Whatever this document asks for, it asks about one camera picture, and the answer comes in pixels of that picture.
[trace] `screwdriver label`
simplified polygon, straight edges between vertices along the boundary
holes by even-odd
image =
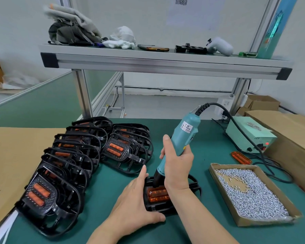
[[[192,130],[192,125],[188,124],[186,121],[183,121],[182,125],[181,125],[181,128],[182,130],[184,130],[185,132],[187,133],[190,133],[191,130]]]

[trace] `shelf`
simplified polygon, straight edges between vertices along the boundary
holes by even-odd
[[[286,80],[293,63],[247,57],[40,45],[45,67]]]

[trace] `white cloth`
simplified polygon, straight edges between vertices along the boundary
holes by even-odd
[[[136,44],[134,34],[127,26],[121,26],[115,29],[115,31],[109,36],[109,39],[114,41],[123,40]]]
[[[103,45],[110,48],[122,48],[122,49],[128,49],[128,48],[134,49],[136,47],[134,43],[124,40],[119,40],[119,41],[106,40],[103,42]]]
[[[102,37],[93,21],[76,9],[63,7],[56,4],[50,4],[50,7],[44,6],[44,14],[55,21],[61,21],[66,24],[78,24],[92,35]]]

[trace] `mint green power supply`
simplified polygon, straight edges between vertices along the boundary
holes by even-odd
[[[261,149],[265,151],[277,138],[269,129],[261,126],[248,116],[233,116],[243,132]],[[232,120],[229,122],[226,133],[233,142],[245,152],[259,153],[257,149],[243,136]]]

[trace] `electric screwdriver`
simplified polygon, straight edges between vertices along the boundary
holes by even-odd
[[[268,176],[275,176],[273,171],[269,168],[268,164],[265,162],[265,158],[263,155],[263,152],[260,150],[258,146],[243,132],[243,130],[239,127],[239,125],[236,123],[235,119],[233,119],[232,115],[229,113],[229,111],[222,106],[219,103],[206,103],[204,105],[200,105],[194,110],[192,110],[190,113],[188,113],[178,124],[178,126],[174,129],[174,133],[171,137],[171,141],[173,143],[175,152],[177,156],[180,156],[185,147],[190,144],[191,140],[193,139],[194,135],[198,132],[198,126],[200,124],[200,114],[211,105],[218,106],[222,108],[225,112],[225,114],[232,120],[233,124],[237,127],[237,129],[243,134],[243,136],[254,146],[256,150],[260,152],[262,163],[265,165],[265,167],[270,171],[270,174],[267,174]],[[160,162],[159,166],[157,167],[157,170],[154,174],[154,180],[152,182],[152,185],[154,188],[159,187],[161,185],[164,185],[165,180],[165,162],[166,162],[166,154],[163,157],[162,161]]]

